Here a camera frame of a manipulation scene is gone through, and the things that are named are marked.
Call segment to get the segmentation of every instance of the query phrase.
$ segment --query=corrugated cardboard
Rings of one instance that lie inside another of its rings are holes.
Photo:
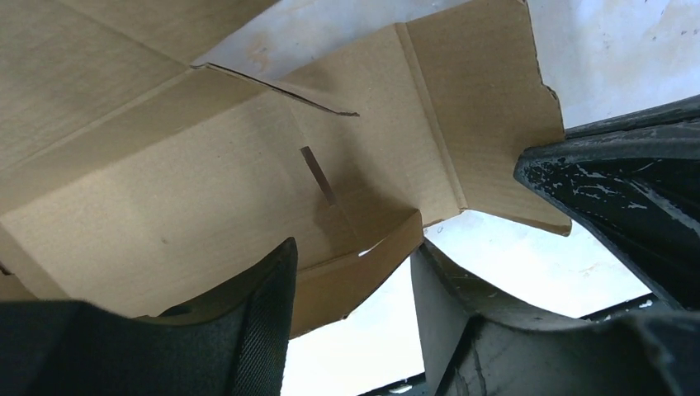
[[[389,26],[280,82],[186,70],[220,26],[183,38],[108,3],[0,6],[0,262],[39,298],[155,315],[293,236],[296,335],[360,304],[422,225],[474,209],[568,232],[511,176],[563,138],[523,2]]]

